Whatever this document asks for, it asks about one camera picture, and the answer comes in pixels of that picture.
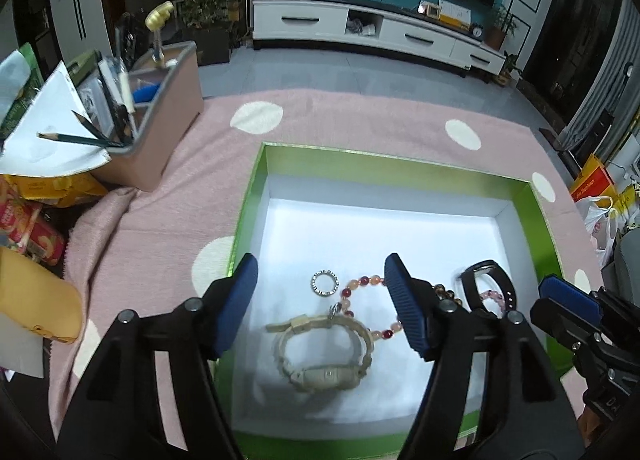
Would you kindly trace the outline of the person's left hand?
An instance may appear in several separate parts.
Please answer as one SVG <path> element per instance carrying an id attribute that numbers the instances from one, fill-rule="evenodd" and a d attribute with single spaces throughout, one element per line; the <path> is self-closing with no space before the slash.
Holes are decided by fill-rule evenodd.
<path id="1" fill-rule="evenodd" d="M 608 428 L 608 421 L 602 421 L 589 407 L 584 408 L 577 423 L 580 436 L 582 436 L 586 447 L 595 442 Z"/>

